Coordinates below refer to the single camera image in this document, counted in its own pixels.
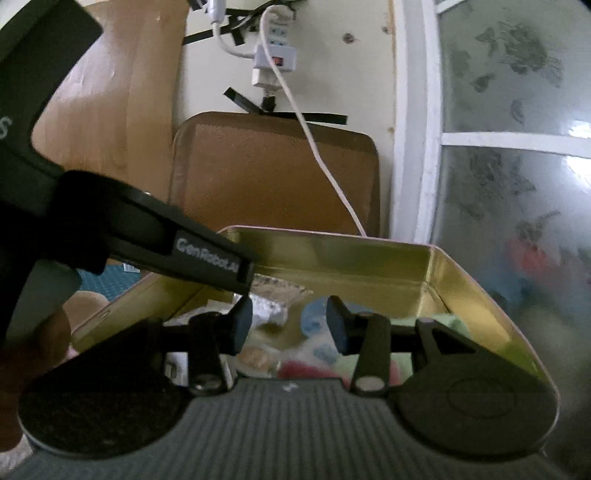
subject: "human hand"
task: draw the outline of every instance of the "human hand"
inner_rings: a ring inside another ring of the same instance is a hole
[[[27,384],[65,358],[70,337],[68,317],[60,308],[27,343],[0,350],[0,452],[14,448],[22,437],[18,397]]]

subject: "black tape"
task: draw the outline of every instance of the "black tape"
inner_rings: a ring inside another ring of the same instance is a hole
[[[268,101],[266,101],[267,99],[263,99],[263,110],[232,87],[226,90],[224,95],[247,113],[297,120],[297,117],[293,112],[273,112],[271,110],[271,108],[274,109],[275,106],[274,102],[270,99],[274,99],[275,97],[268,97]],[[303,113],[302,115],[304,115],[304,119],[307,122],[318,122],[321,124],[346,125],[349,119],[347,115],[338,115],[336,113]]]
[[[277,118],[297,119],[293,112],[270,112],[264,113],[268,116]],[[306,122],[318,122],[321,124],[346,125],[349,117],[347,115],[338,115],[337,113],[302,113]]]
[[[264,110],[252,103],[248,98],[240,95],[240,93],[232,87],[226,90],[223,94],[247,113],[256,113],[257,115],[263,115],[265,113]]]
[[[238,29],[236,28],[238,23],[230,23],[228,25],[224,25],[222,28],[220,28],[220,34],[221,35],[226,35],[228,33],[233,33],[234,31],[238,31]],[[213,30],[203,30],[202,32],[197,32],[194,33],[192,35],[187,35],[184,39],[183,39],[183,45],[189,45],[190,43],[195,43],[199,40],[205,40],[206,38],[212,38],[213,37]]]
[[[201,5],[199,5],[197,0],[187,0],[187,3],[189,3],[191,10],[193,10],[194,12],[197,10],[201,10]],[[207,0],[201,0],[201,3],[205,7],[205,5],[207,4]]]
[[[232,17],[248,17],[251,13],[251,10],[242,10],[240,8],[226,8],[226,15],[231,15]]]
[[[239,18],[231,15],[230,16],[230,25],[238,25],[238,23],[239,23]],[[244,37],[242,36],[242,32],[240,31],[240,28],[233,28],[230,31],[230,33],[232,35],[232,40],[234,41],[234,45],[236,45],[237,47],[239,47],[240,45],[244,45],[246,43],[246,41],[244,40]]]

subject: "white window frame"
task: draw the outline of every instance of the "white window frame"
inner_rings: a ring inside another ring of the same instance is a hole
[[[463,1],[394,0],[396,131],[390,238],[431,241],[444,145],[591,158],[591,139],[521,132],[443,132],[439,15]]]

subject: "metal screw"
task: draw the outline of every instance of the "metal screw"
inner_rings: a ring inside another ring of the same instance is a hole
[[[343,41],[347,45],[351,45],[356,40],[355,36],[352,33],[347,32],[343,35]]]
[[[199,375],[193,383],[193,389],[198,392],[211,392],[222,386],[222,379],[217,375],[203,374]]]
[[[380,377],[373,377],[371,375],[367,377],[358,378],[355,381],[355,386],[362,392],[377,392],[382,390],[386,383]]]

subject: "white cable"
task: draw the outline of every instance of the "white cable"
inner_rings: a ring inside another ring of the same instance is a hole
[[[249,15],[248,17],[244,17],[244,19],[238,25],[236,25],[234,28],[240,28],[246,22],[248,22],[250,19],[252,19],[252,15]]]
[[[312,153],[314,154],[314,158],[316,159],[318,166],[320,167],[320,169],[322,170],[324,175],[326,175],[326,178],[329,180],[330,184],[335,189],[335,192],[338,195],[340,201],[343,202],[343,205],[345,206],[345,208],[347,209],[347,211],[351,215],[351,218],[355,222],[355,225],[357,226],[357,229],[359,230],[359,233],[361,234],[361,236],[367,236],[367,233],[365,233],[365,230],[363,228],[363,225],[361,224],[361,221],[359,220],[359,217],[357,217],[355,210],[353,210],[353,207],[351,206],[351,204],[347,200],[345,193],[340,188],[338,182],[332,176],[332,173],[330,172],[330,170],[328,169],[328,167],[326,166],[326,164],[322,160],[322,157],[320,156],[320,152],[318,151],[318,146],[316,145],[316,142],[314,141],[314,137],[312,136],[312,132],[310,132],[310,128],[308,127],[308,124],[306,123],[306,120],[304,119],[304,115],[301,114],[300,108],[298,107],[298,105],[296,103],[296,99],[294,99],[294,96],[291,93],[289,86],[285,82],[285,79],[283,78],[283,75],[279,71],[279,68],[277,68],[277,66],[275,65],[275,62],[273,61],[273,58],[271,56],[271,52],[269,51],[269,44],[267,42],[267,34],[266,34],[267,29],[265,28],[265,23],[267,21],[267,18],[269,17],[269,14],[272,13],[273,10],[285,9],[285,8],[286,7],[284,5],[271,5],[270,7],[268,7],[265,10],[263,15],[261,16],[261,23],[259,25],[259,34],[260,34],[260,38],[261,38],[262,48],[265,51],[265,56],[267,57],[267,62],[269,63],[271,70],[273,70],[275,75],[277,75],[277,79],[279,80],[279,84],[283,88],[287,99],[290,101],[291,108],[293,108],[295,116],[297,117],[297,119],[300,122],[300,125],[306,135],[308,143],[310,144],[310,148],[312,150]]]
[[[241,52],[239,50],[235,50],[230,45],[227,45],[222,38],[222,32],[220,29],[221,26],[218,22],[212,23],[213,36],[217,38],[217,43],[220,45],[223,51],[241,59],[253,59],[255,57],[254,53]]]

